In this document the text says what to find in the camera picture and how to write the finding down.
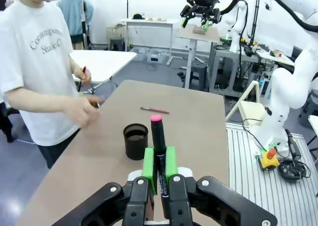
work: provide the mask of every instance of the pencil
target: pencil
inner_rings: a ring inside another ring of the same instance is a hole
[[[80,88],[81,88],[81,80],[79,81],[78,92],[80,92]]]
[[[146,111],[151,111],[151,112],[157,112],[157,113],[163,113],[163,114],[170,114],[167,111],[159,110],[159,109],[154,109],[154,108],[145,108],[145,107],[140,107],[141,110],[146,110]]]

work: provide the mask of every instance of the pink marker cap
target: pink marker cap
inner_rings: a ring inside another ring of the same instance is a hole
[[[153,115],[153,116],[151,116],[151,121],[152,122],[158,122],[160,120],[162,120],[162,115]]]

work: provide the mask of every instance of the person in blue shirt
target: person in blue shirt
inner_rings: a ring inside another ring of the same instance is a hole
[[[61,0],[57,3],[57,6],[62,10],[64,15],[70,32],[73,49],[82,49],[83,29],[81,22],[81,0]],[[89,24],[93,17],[94,8],[87,0],[84,1],[84,6],[86,24]]]

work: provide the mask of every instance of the marker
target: marker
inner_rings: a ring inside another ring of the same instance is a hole
[[[165,177],[165,158],[167,147],[164,140],[162,115],[153,115],[151,117],[151,131],[153,134],[155,166],[160,186],[163,215],[166,219],[169,219],[169,195]]]
[[[81,88],[81,80],[79,81],[78,92],[80,92],[80,88]]]

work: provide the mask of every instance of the wooden table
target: wooden table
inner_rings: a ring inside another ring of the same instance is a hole
[[[178,166],[191,168],[198,180],[211,175],[229,183],[229,156],[223,97],[152,83],[125,81],[100,108],[100,119],[81,130],[31,198],[17,226],[51,226],[108,182],[124,185],[143,161],[125,155],[123,129],[131,123],[150,130],[150,107],[163,116],[166,144],[177,147]],[[149,146],[153,146],[151,131]],[[194,221],[217,224],[193,210]],[[155,199],[155,220],[163,220]]]
[[[149,21],[149,18],[145,19],[132,19],[132,18],[126,18],[120,20],[121,22],[124,22],[126,24],[126,45],[125,45],[125,51],[128,51],[128,45],[129,45],[129,26],[152,26],[152,27],[167,27],[170,28],[170,44],[169,44],[169,60],[168,63],[171,63],[172,58],[172,42],[173,42],[173,25],[177,24],[179,22],[178,19],[175,18],[168,18],[163,19],[159,21],[157,18],[153,18],[152,21]]]
[[[190,77],[191,77],[191,68],[193,61],[196,59],[197,51],[197,42],[198,41],[209,41],[209,42],[220,42],[219,33],[216,27],[210,27],[209,30],[203,34],[193,33],[193,29],[196,27],[194,24],[188,24],[185,28],[181,28],[177,34],[178,38],[189,39],[189,55],[188,63],[186,67],[186,76],[185,76],[185,88],[190,87]]]

